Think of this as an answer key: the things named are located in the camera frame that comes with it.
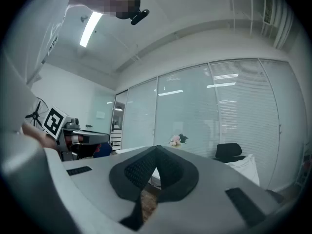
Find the fan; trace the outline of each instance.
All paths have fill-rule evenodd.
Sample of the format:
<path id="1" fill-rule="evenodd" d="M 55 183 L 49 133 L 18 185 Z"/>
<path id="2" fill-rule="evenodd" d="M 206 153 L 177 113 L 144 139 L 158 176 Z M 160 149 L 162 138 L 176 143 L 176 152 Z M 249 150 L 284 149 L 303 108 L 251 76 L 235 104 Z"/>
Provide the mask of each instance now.
<path id="1" fill-rule="evenodd" d="M 42 124 L 48 111 L 49 108 L 47 104 L 42 99 L 37 97 L 36 102 L 34 103 L 34 106 L 32 108 L 33 113 L 30 113 L 25 117 L 26 121 L 28 121 L 30 124 L 33 124 L 34 127 L 37 127 L 38 129 L 44 131 Z"/>

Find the black office chair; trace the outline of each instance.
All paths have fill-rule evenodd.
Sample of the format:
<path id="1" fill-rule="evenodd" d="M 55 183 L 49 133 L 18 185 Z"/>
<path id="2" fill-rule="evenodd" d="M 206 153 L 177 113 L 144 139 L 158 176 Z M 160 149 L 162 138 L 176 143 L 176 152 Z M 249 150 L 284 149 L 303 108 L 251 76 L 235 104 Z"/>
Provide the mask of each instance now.
<path id="1" fill-rule="evenodd" d="M 236 162 L 244 159 L 246 156 L 241 156 L 242 149 L 237 143 L 219 144 L 216 146 L 215 160 L 222 163 Z M 266 190 L 271 196 L 281 204 L 284 201 L 284 197 L 281 194 Z"/>

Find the white table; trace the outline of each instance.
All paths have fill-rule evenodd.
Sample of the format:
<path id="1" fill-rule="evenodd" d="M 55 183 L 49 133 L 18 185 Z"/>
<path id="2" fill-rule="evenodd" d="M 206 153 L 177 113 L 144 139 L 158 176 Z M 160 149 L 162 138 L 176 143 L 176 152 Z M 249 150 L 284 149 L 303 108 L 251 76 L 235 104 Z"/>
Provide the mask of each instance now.
<path id="1" fill-rule="evenodd" d="M 142 147 L 144 147 L 144 146 L 139 146 L 139 147 L 134 147 L 134 148 L 127 148 L 127 149 L 120 149 L 120 150 L 116 150 L 115 152 L 117 154 L 122 154 L 122 153 L 130 152 L 130 151 L 142 148 Z M 155 171 L 153 172 L 152 177 L 160 180 L 160 176 L 159 176 L 159 172 L 158 172 L 157 168 L 155 168 Z"/>

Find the person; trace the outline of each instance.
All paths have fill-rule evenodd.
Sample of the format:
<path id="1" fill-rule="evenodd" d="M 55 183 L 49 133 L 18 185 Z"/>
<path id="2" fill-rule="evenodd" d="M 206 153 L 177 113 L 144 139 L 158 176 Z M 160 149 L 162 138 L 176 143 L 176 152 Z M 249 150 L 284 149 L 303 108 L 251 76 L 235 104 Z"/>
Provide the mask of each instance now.
<path id="1" fill-rule="evenodd" d="M 36 98 L 30 88 L 58 41 L 67 11 L 76 6 L 125 19 L 139 9 L 140 0 L 29 0 L 0 49 L 0 131 L 21 132 L 22 125 L 24 134 L 36 138 L 43 147 L 55 148 L 46 133 L 39 133 L 23 120 Z"/>

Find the person's arm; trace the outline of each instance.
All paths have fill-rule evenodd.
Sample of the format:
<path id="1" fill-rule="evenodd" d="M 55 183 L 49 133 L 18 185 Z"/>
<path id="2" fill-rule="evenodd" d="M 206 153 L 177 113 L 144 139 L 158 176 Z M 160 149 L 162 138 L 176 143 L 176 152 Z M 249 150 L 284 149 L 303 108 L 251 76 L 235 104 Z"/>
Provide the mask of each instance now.
<path id="1" fill-rule="evenodd" d="M 26 121 L 22 124 L 21 127 L 25 135 L 35 138 L 37 141 L 39 141 L 42 147 L 58 150 L 58 146 L 55 140 L 47 135 L 46 132 L 40 131 L 38 128 L 34 127 Z"/>

